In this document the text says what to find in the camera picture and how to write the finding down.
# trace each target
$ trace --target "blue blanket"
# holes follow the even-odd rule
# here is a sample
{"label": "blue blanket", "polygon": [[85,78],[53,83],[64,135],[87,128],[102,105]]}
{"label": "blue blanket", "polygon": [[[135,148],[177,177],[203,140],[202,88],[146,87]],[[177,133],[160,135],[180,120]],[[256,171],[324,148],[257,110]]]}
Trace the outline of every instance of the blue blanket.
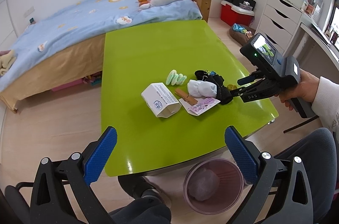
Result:
{"label": "blue blanket", "polygon": [[78,2],[31,25],[17,39],[10,48],[15,50],[17,59],[0,78],[0,92],[38,63],[91,37],[138,24],[201,18],[198,6],[191,0],[142,11],[138,0]]}

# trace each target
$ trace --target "wall outlet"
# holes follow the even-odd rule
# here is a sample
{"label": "wall outlet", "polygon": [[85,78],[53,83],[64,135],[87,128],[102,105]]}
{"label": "wall outlet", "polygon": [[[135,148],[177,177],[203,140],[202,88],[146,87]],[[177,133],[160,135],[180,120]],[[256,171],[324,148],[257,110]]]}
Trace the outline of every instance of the wall outlet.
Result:
{"label": "wall outlet", "polygon": [[31,13],[33,13],[35,11],[34,6],[32,6],[31,8],[29,8],[24,14],[23,17],[26,18],[28,17]]}

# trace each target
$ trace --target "blue gripper pad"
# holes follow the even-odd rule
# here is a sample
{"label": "blue gripper pad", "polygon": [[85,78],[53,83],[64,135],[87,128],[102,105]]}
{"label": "blue gripper pad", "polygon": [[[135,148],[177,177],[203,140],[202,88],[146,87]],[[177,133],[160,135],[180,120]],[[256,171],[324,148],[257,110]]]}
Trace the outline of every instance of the blue gripper pad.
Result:
{"label": "blue gripper pad", "polygon": [[101,139],[84,166],[84,180],[87,185],[98,181],[108,158],[117,144],[117,140],[117,131],[114,127],[111,127]]}
{"label": "blue gripper pad", "polygon": [[259,179],[258,164],[232,127],[228,127],[225,131],[225,144],[241,170],[246,182],[255,184]]}

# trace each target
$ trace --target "brown pet bed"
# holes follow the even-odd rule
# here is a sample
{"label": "brown pet bed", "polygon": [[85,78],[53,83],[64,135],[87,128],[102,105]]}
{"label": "brown pet bed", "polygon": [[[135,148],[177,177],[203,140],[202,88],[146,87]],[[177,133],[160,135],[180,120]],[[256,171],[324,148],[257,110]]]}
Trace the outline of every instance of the brown pet bed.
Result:
{"label": "brown pet bed", "polygon": [[[247,31],[251,31],[251,32],[252,32],[252,35],[254,35],[255,29],[253,29],[253,28],[251,28],[251,27],[249,27],[249,26],[246,26],[246,25],[242,25],[242,24],[240,24],[240,26],[244,27]],[[231,28],[229,29],[229,34],[230,34],[230,36],[231,36],[233,39],[235,39],[237,42],[239,42],[242,46],[244,46],[244,45],[247,43],[247,41],[249,40],[249,39],[246,37],[245,34],[242,34],[242,33],[240,33],[240,32],[235,32],[235,31],[233,31],[233,27],[231,27]]]}

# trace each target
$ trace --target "gray pants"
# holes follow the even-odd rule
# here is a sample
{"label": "gray pants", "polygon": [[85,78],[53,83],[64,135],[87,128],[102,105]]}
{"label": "gray pants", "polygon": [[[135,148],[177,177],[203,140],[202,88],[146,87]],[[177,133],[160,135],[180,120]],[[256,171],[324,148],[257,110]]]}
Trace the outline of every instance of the gray pants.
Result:
{"label": "gray pants", "polygon": [[[317,129],[275,158],[292,160],[299,156],[311,187],[314,223],[319,223],[331,207],[337,178],[337,155],[333,135]],[[110,213],[116,224],[170,224],[171,211],[157,198],[139,198]]]}

